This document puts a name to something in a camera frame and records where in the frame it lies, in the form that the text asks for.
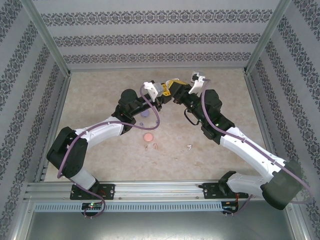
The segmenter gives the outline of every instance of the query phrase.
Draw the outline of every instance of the damask wall pattern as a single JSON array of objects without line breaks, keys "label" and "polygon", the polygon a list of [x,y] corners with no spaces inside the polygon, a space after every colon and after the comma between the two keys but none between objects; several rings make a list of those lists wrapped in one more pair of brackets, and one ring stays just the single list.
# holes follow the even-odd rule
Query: damask wall pattern
[{"label": "damask wall pattern", "polygon": [[34,4],[69,68],[90,70],[244,67],[278,2],[36,0]]},{"label": "damask wall pattern", "polygon": [[0,2],[0,240],[35,180],[66,76],[18,0]]},{"label": "damask wall pattern", "polygon": [[[292,1],[251,72],[277,154],[289,161],[297,161],[302,167],[303,180],[313,190],[313,201],[302,206],[312,239],[320,239],[317,6],[314,0]],[[307,191],[301,191],[299,198],[307,197]]]}]

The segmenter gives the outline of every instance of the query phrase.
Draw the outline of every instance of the metal sheet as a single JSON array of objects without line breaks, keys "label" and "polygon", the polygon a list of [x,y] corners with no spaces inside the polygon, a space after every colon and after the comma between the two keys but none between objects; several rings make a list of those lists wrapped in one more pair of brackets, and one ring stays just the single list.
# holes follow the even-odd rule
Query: metal sheet
[{"label": "metal sheet", "polygon": [[235,217],[220,212],[110,212],[92,220],[80,213],[33,214],[28,240],[291,240],[285,211],[251,202]]}]

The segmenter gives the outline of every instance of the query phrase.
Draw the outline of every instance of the wire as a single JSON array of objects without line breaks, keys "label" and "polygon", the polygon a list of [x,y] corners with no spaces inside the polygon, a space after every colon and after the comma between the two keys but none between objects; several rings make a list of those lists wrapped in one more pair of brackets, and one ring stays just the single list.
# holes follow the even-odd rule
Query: wire
[{"label": "wire", "polygon": [[[72,141],[72,143],[70,144],[68,150],[66,151],[66,153],[65,153],[65,155],[64,155],[64,158],[63,158],[63,160],[62,160],[62,163],[61,163],[61,165],[60,165],[60,168],[59,168],[59,171],[58,171],[58,175],[56,176],[58,179],[61,178],[61,176],[63,175],[63,174],[62,174],[62,170],[64,169],[64,166],[65,166],[65,164],[66,164],[66,161],[67,161],[67,159],[68,159],[68,156],[69,156],[69,154],[70,154],[70,151],[71,151],[71,149],[74,147],[76,141],[77,141],[79,138],[81,138],[84,134],[90,132],[91,130],[96,129],[96,128],[100,127],[100,126],[109,125],[109,124],[122,124],[122,125],[127,125],[127,126],[130,126],[130,127],[134,127],[134,128],[137,128],[137,129],[149,130],[149,131],[150,131],[150,130],[154,130],[154,129],[156,129],[157,127],[159,127],[159,125],[160,125],[160,117],[159,117],[159,114],[158,114],[158,112],[157,112],[157,109],[156,109],[156,108],[151,104],[151,102],[143,95],[143,93],[142,93],[143,87],[144,87],[144,85],[142,85],[142,86],[140,87],[139,92],[140,92],[141,97],[146,101],[146,103],[151,107],[151,109],[152,109],[153,112],[155,113],[155,116],[156,116],[156,119],[157,119],[156,126],[154,126],[154,127],[142,127],[142,126],[134,125],[134,124],[127,123],[127,122],[123,122],[123,121],[105,121],[105,122],[101,122],[101,123],[98,123],[98,124],[96,124],[96,125],[93,125],[92,127],[88,128],[87,130],[81,132],[81,133]],[[85,218],[91,218],[91,219],[92,219],[92,218],[95,218],[95,217],[101,215],[101,214],[104,212],[104,210],[106,209],[106,201],[104,200],[104,198],[103,198],[102,196],[100,196],[100,195],[98,195],[98,194],[95,194],[95,193],[93,193],[93,192],[85,189],[84,187],[80,186],[79,184],[77,184],[76,182],[74,182],[71,178],[69,178],[69,180],[70,180],[71,182],[73,182],[73,183],[74,183],[78,188],[80,188],[82,191],[84,191],[84,192],[86,192],[86,193],[89,193],[89,194],[91,194],[91,195],[93,195],[93,196],[101,199],[101,202],[102,202],[102,204],[103,204],[102,210],[101,210],[100,212],[98,212],[98,213],[97,213],[96,215],[94,215],[94,216],[87,216],[87,215],[86,215],[86,211],[88,210],[88,208],[86,208],[86,209],[84,210],[84,212],[83,212],[84,217],[85,217]]]},{"label": "wire", "polygon": [[246,144],[248,144],[250,147],[252,147],[253,149],[255,149],[257,152],[259,152],[261,155],[263,155],[265,158],[267,158],[269,161],[271,161],[273,164],[275,164],[277,167],[281,168],[283,171],[285,171],[287,174],[289,174],[291,177],[293,177],[295,180],[297,180],[304,188],[307,189],[307,191],[309,192],[309,199],[305,200],[305,201],[291,201],[292,204],[309,204],[312,200],[313,200],[313,191],[311,190],[311,188],[304,182],[302,181],[299,177],[297,177],[295,174],[293,174],[290,170],[286,169],[285,167],[283,167],[281,164],[279,164],[277,161],[275,161],[273,158],[271,158],[268,154],[264,153],[262,150],[260,150],[258,147],[256,147],[254,144],[252,144],[249,141],[246,141],[245,138],[234,135],[232,133],[226,132],[220,128],[218,128],[217,126],[215,126],[213,124],[213,122],[210,120],[210,117],[207,113],[206,110],[206,106],[205,106],[205,94],[206,94],[206,90],[209,86],[209,83],[205,85],[202,94],[201,94],[201,105],[202,105],[202,110],[204,113],[204,116],[206,118],[206,120],[208,121],[208,123],[210,124],[211,127],[213,127],[215,130],[217,130],[218,132],[225,134],[225,135],[229,135],[235,139],[238,139]]}]

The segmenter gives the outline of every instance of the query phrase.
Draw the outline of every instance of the small pink object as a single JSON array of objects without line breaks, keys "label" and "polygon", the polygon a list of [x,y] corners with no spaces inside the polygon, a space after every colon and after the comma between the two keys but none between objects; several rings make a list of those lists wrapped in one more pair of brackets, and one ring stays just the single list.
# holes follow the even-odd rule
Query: small pink object
[{"label": "small pink object", "polygon": [[147,133],[143,136],[143,139],[144,139],[146,142],[151,142],[151,141],[154,139],[154,136],[153,136],[150,132],[147,132]]}]

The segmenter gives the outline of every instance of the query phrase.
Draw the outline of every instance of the speckled tabletop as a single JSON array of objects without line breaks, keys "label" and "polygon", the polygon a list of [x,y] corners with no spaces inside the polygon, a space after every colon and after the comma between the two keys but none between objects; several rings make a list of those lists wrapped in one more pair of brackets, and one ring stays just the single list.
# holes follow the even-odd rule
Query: speckled tabletop
[{"label": "speckled tabletop", "polygon": [[[72,74],[58,132],[69,126],[78,129],[108,118],[115,110],[123,90],[139,88],[144,82],[165,82],[179,78],[189,83],[192,69],[126,70],[76,72]],[[222,101],[221,112],[244,134],[265,147],[241,69],[206,69]],[[99,181],[157,181],[219,179],[230,170],[246,175],[258,173],[230,150],[207,139],[201,126],[193,126],[184,116],[184,106],[172,101],[163,105],[160,127],[151,131],[154,139],[146,143],[145,130],[132,129],[107,139],[88,150],[84,166]],[[156,125],[152,111],[148,117],[136,116],[137,124]],[[58,170],[49,164],[45,181],[57,179]]]}]

